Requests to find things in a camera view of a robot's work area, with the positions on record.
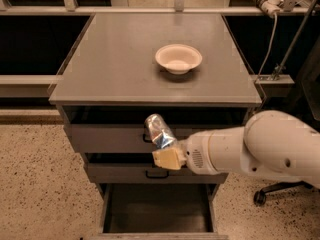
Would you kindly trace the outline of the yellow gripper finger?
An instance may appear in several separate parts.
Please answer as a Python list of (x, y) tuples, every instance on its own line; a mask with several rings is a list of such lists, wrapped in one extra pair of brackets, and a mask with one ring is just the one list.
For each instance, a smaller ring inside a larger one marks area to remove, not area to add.
[(178, 147), (167, 147), (152, 152), (156, 166), (169, 170), (180, 170), (185, 164), (183, 152)]

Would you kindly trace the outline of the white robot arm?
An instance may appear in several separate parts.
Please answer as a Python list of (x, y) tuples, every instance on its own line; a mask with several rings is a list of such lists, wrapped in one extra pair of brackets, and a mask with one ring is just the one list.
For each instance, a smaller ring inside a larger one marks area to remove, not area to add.
[(320, 133), (281, 111), (263, 111), (244, 126), (201, 131), (180, 141), (168, 129), (151, 136), (160, 168), (187, 166), (198, 175), (232, 172), (320, 188)]

